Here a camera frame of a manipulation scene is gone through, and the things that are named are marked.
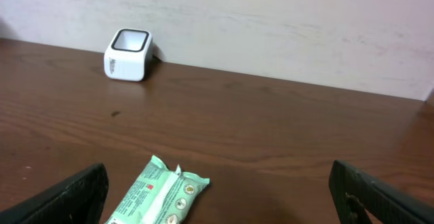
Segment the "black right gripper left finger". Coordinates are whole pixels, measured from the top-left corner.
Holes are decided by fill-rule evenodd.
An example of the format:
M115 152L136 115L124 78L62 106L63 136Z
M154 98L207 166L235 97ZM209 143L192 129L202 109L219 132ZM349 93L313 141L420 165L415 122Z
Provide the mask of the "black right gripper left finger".
M94 164L1 211L1 224L98 223L108 191L104 164Z

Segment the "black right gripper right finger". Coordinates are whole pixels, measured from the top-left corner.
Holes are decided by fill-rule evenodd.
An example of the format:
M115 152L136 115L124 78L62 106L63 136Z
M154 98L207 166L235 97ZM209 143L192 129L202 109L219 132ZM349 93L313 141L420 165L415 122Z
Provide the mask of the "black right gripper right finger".
M385 182L336 160L329 189L343 224L371 223L370 215L388 224L433 224L433 208Z

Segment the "mint green wipes pack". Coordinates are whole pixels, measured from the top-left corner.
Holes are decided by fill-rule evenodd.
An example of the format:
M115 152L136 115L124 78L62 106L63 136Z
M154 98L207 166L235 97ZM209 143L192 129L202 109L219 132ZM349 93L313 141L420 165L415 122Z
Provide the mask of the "mint green wipes pack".
M180 224L209 184L208 178L180 166L170 170L154 155L106 223Z

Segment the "white barcode scanner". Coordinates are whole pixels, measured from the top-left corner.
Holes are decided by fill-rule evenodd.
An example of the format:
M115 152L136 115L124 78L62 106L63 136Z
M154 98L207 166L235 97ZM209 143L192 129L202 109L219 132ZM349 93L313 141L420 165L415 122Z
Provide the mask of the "white barcode scanner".
M119 29L104 53L104 72L111 79L142 81L153 57L153 36L140 29Z

